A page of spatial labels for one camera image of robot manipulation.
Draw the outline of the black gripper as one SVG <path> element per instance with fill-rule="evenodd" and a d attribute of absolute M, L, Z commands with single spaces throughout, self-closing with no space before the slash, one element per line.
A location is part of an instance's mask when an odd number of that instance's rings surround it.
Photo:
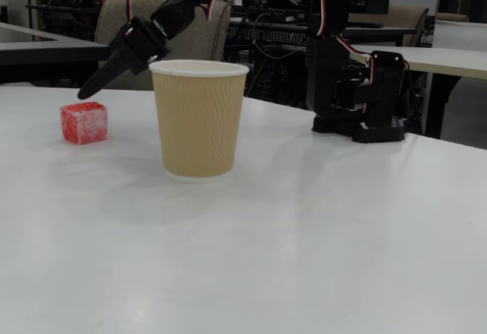
<path fill-rule="evenodd" d="M 81 86 L 78 99 L 94 96 L 127 70 L 134 75 L 148 70 L 152 62 L 169 52 L 165 34 L 153 22 L 134 17 L 119 29 L 113 39 L 113 53 Z"/>

